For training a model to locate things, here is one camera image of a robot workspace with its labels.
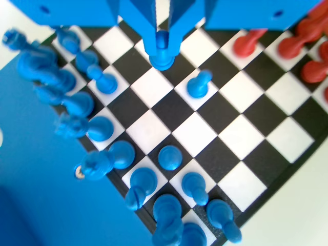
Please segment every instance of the pawn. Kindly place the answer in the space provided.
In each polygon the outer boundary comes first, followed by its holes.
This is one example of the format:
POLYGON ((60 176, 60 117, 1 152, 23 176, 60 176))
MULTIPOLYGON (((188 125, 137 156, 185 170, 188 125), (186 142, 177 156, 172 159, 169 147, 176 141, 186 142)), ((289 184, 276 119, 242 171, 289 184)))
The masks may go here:
POLYGON ((206 211, 209 222, 221 229, 227 240, 232 243, 241 242, 241 231, 234 222, 232 210, 226 202, 219 199, 212 200, 206 211))
POLYGON ((114 132, 113 124, 104 116, 97 116, 89 122, 86 118, 62 113, 57 123, 56 134, 64 138, 80 138, 88 133, 97 142, 109 139, 114 132))
POLYGON ((158 197, 153 206, 156 230, 152 237, 154 246, 180 245, 183 223, 179 200, 170 194, 158 197))
POLYGON ((81 161, 81 173, 87 180, 99 180, 115 169, 125 169, 135 158, 133 146, 124 140, 112 144, 108 151, 92 151, 81 161))
POLYGON ((182 153, 173 145, 165 146, 158 154, 158 163, 163 169, 173 171, 181 165, 182 153))
POLYGON ((187 91, 193 98, 203 98, 209 91, 208 83, 212 79, 209 70, 202 70, 197 77, 192 78, 187 83, 187 91))
POLYGON ((96 80, 96 86, 103 94, 111 94, 117 89, 116 78, 109 73, 103 73, 102 69, 97 65, 89 66, 87 75, 90 79, 96 80))
POLYGON ((236 39, 233 45, 234 53, 242 58, 248 57, 254 53, 258 40, 266 33, 267 29, 250 30, 246 36, 236 39))
POLYGON ((52 86, 35 87, 37 97, 50 105, 63 105, 69 114, 87 117, 94 108, 93 98, 87 92, 77 92, 72 96, 64 95, 60 90, 52 86))
POLYGON ((136 211, 142 207, 146 196, 152 194, 157 187, 157 177, 149 168, 138 168, 130 178, 131 188, 125 196, 127 207, 136 211))
POLYGON ((186 223, 183 227, 182 241, 180 246, 206 246, 206 234, 199 225, 186 223))
POLYGON ((318 62, 311 60, 306 63, 302 70, 301 76, 308 83, 317 83, 323 81, 328 72, 328 61, 318 62))
POLYGON ((198 173, 187 173, 182 179, 183 192, 192 197, 197 205, 205 206, 209 201, 209 196, 205 191, 206 183, 204 178, 198 173))

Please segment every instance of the blue surface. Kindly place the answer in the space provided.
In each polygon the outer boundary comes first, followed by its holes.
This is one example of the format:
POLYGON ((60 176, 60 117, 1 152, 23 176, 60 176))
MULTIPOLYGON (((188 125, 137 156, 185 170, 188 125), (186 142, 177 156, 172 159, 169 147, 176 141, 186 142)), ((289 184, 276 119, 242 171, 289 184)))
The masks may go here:
POLYGON ((182 179, 181 186, 183 192, 192 197, 197 205, 205 206, 208 203, 209 196, 205 191, 206 183, 200 174, 187 173, 182 179))
POLYGON ((230 206, 219 199, 209 202, 207 208, 209 222, 216 228, 222 229, 227 240, 233 243, 241 242, 241 231, 234 222, 230 206))
POLYGON ((187 91, 193 98, 203 98, 209 91, 208 83, 213 75, 209 70, 202 70, 197 77, 187 83, 187 91))
POLYGON ((168 171, 177 169, 182 163, 182 153, 180 149, 173 145, 162 148, 158 154, 159 165, 168 171))
POLYGON ((146 196, 152 194, 157 187, 157 177, 149 168, 136 169, 130 178, 131 188, 125 196, 127 207, 136 211, 144 204, 146 196))
POLYGON ((179 245, 182 240, 183 223, 181 204, 170 194, 158 197, 153 206, 156 230, 152 242, 154 246, 179 245))
POLYGON ((54 134, 58 116, 39 102, 16 63, 0 71, 0 186, 27 226, 43 246, 151 245, 151 233, 107 179, 74 177, 86 150, 54 134))

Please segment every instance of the blue pawn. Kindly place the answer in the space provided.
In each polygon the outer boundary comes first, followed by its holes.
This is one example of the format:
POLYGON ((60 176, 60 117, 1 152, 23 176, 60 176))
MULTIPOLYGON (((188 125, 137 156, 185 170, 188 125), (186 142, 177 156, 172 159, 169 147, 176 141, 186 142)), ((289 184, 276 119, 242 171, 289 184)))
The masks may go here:
POLYGON ((222 229, 230 242, 241 242, 241 231, 234 222, 232 210, 226 202, 219 199, 212 200, 207 206, 207 217, 214 227, 222 229))
POLYGON ((209 91, 208 83, 212 79, 209 70, 202 70, 197 77, 192 78, 187 83, 187 91, 193 98, 203 98, 209 91))
POLYGON ((204 206, 209 201, 209 196, 205 191, 206 183, 204 178, 198 173, 187 173, 182 179, 182 190, 194 199, 195 203, 204 206))
POLYGON ((125 196, 127 207, 136 211, 142 207, 146 196, 152 194, 157 187, 157 177, 149 168, 135 170, 130 179, 131 188, 125 196))
POLYGON ((180 246, 206 246, 206 234, 199 225, 186 223, 183 228, 180 246))
POLYGON ((156 56, 150 56, 149 61, 159 71, 169 69, 174 63, 174 56, 168 53, 169 32, 160 30, 156 33, 156 56))
POLYGON ((173 145, 165 146, 158 154, 158 163, 163 169, 173 171, 181 165, 182 153, 173 145))
POLYGON ((103 73, 102 69, 97 65, 89 66, 87 75, 90 79, 96 80, 96 86, 103 94, 111 94, 117 89, 116 78, 109 73, 103 73))
POLYGON ((125 169, 132 164, 135 150, 127 141, 117 141, 109 151, 92 151, 81 162, 81 173, 87 180, 99 180, 107 173, 116 169, 125 169))
POLYGON ((16 29, 11 29, 5 32, 2 43, 9 49, 17 51, 33 51, 45 55, 49 61, 53 64, 57 64, 57 55, 49 47, 39 45, 38 41, 28 43, 24 34, 20 33, 16 29))
POLYGON ((158 197, 153 206, 156 230, 152 237, 155 246, 180 245, 183 223, 182 208, 179 200, 170 194, 158 197))
POLYGON ((104 116, 94 117, 88 122, 86 118, 66 113, 60 115, 56 128, 56 134, 64 138, 80 138, 88 133, 97 142, 107 140, 113 132, 113 124, 104 116))
POLYGON ((77 92, 72 96, 64 95, 60 90, 52 86, 35 87, 37 97, 44 103, 51 105, 63 105, 69 114, 87 117, 94 108, 93 98, 87 92, 77 92))

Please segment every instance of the chessboard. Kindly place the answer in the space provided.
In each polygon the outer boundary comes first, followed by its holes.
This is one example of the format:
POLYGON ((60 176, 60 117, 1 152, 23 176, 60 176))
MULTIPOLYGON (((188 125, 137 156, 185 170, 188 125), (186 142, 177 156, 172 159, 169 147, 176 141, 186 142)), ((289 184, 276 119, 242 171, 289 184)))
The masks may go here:
MULTIPOLYGON (((167 26, 163 19, 159 28, 167 26)), ((104 72, 118 81, 113 94, 102 94, 94 80, 76 69, 75 57, 60 46, 55 34, 43 42, 56 51, 58 64, 76 77, 75 88, 67 94, 88 92, 95 101, 89 119, 102 115, 113 122, 108 140, 95 142, 85 136, 79 142, 87 151, 108 149, 117 140, 134 146, 134 163, 107 175, 123 197, 135 169, 154 170, 157 189, 136 212, 152 233, 153 204, 169 193, 182 205, 183 222, 199 224, 208 246, 222 245, 226 238, 208 222, 206 208, 183 193, 185 173, 200 173, 210 200, 226 201, 242 226, 328 136, 328 104, 323 97, 328 79, 308 84, 300 76, 306 62, 320 60, 317 51, 325 36, 285 60, 277 46, 295 28, 268 31, 251 56, 237 58, 232 45, 247 30, 209 31, 202 20, 184 37, 173 66, 158 71, 150 65, 141 37, 122 19, 111 28, 70 29, 80 37, 81 50, 94 51, 104 72), (213 79, 208 94, 194 99, 186 85, 202 69, 212 71, 213 79), (177 146, 183 154, 174 171, 163 170, 157 161, 166 145, 177 146)), ((58 114, 64 110, 54 109, 58 114)))

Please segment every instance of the blue chess piece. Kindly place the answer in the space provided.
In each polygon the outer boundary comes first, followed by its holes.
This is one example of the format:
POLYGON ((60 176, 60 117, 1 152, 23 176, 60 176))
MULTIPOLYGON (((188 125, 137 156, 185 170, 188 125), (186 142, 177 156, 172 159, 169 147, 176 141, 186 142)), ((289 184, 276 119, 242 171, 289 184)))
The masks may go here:
POLYGON ((64 95, 60 90, 52 86, 35 87, 37 97, 44 103, 51 105, 63 105, 69 114, 87 117, 94 108, 93 98, 84 91, 77 92, 72 96, 64 95))
POLYGON ((27 79, 40 80, 41 83, 54 86, 63 92, 71 91, 76 85, 73 74, 54 65, 45 55, 33 51, 22 52, 17 70, 27 79))
POLYGON ((204 178, 198 173, 187 173, 182 179, 182 190, 194 199, 195 203, 205 206, 209 201, 209 196, 205 191, 206 183, 204 178))
POLYGON ((180 246, 206 246, 206 244, 206 234, 199 225, 195 223, 184 225, 180 246))
POLYGON ((88 133, 97 142, 105 141, 113 135, 113 124, 104 116, 97 116, 89 122, 86 118, 62 113, 57 123, 56 134, 64 138, 80 138, 88 133))
POLYGON ((179 200, 170 194, 158 197, 153 206, 156 230, 152 237, 155 246, 180 245, 183 233, 182 208, 179 200))
POLYGON ((182 153, 173 145, 165 146, 158 154, 158 163, 165 170, 173 171, 181 165, 182 153))
POLYGON ((87 180, 99 180, 116 169, 125 169, 135 158, 133 146, 124 140, 112 144, 108 151, 91 151, 81 161, 81 172, 87 180))
POLYGON ((5 32, 2 43, 7 46, 9 49, 17 51, 33 51, 39 52, 45 55, 49 61, 53 64, 57 64, 57 55, 56 53, 49 47, 39 45, 38 41, 34 41, 33 43, 28 43, 26 37, 21 32, 16 29, 10 29, 5 32))
POLYGON ((241 231, 234 222, 232 210, 226 202, 219 199, 210 201, 207 206, 207 217, 214 227, 222 229, 230 242, 241 242, 241 231))
POLYGON ((197 77, 192 78, 187 83, 187 91, 193 98, 203 98, 209 91, 208 83, 212 79, 209 70, 202 70, 197 77))
POLYGON ((174 63, 174 56, 168 53, 169 32, 160 30, 156 32, 156 56, 150 56, 149 61, 159 71, 169 69, 174 63))
POLYGON ((146 196, 152 194, 157 187, 157 177, 149 168, 136 169, 130 178, 131 188, 125 196, 126 205, 130 210, 140 209, 146 196))
POLYGON ((116 78, 109 73, 103 73, 102 69, 97 65, 89 66, 87 75, 90 79, 96 80, 96 86, 103 94, 111 94, 117 89, 116 78))

